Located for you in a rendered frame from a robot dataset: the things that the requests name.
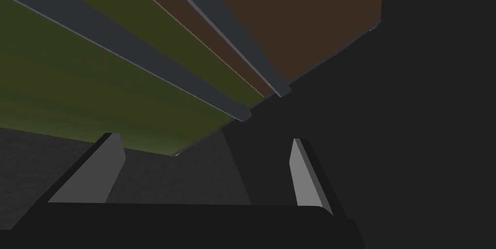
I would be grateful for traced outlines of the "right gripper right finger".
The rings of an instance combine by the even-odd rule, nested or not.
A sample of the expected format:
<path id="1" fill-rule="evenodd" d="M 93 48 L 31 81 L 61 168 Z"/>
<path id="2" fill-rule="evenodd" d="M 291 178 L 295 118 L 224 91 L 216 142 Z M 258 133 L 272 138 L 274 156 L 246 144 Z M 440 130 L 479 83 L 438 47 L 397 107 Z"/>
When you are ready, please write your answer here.
<path id="1" fill-rule="evenodd" d="M 298 206 L 318 206 L 336 218 L 347 218 L 308 139 L 293 140 L 289 167 Z"/>

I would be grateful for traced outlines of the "brown cupboard door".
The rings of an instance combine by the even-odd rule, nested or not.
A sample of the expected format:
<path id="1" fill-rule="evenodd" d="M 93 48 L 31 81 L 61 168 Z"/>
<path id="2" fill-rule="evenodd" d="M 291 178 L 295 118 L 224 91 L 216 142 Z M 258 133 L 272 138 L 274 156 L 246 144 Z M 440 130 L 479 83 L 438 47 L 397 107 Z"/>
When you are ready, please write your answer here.
<path id="1" fill-rule="evenodd" d="M 268 97 L 272 90 L 187 0 L 152 0 Z M 224 0 L 286 82 L 345 48 L 381 20 L 383 0 Z"/>

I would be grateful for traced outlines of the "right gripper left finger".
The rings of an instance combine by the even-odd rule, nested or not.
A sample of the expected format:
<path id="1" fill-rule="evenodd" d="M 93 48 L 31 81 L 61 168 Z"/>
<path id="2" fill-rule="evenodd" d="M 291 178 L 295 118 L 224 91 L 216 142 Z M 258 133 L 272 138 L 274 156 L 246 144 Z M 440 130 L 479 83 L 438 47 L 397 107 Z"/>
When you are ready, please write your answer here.
<path id="1" fill-rule="evenodd" d="M 36 202 L 104 203 L 125 162 L 119 133 L 105 133 Z"/>

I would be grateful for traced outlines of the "green cupboard door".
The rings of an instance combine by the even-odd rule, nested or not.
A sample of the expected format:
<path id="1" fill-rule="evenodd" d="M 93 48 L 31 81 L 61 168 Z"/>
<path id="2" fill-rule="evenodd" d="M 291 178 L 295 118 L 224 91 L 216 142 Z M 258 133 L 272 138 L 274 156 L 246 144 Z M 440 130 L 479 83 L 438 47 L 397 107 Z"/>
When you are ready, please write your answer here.
<path id="1" fill-rule="evenodd" d="M 83 0 L 248 109 L 262 95 L 152 0 Z M 49 21 L 0 0 L 0 127 L 173 155 L 235 119 Z"/>

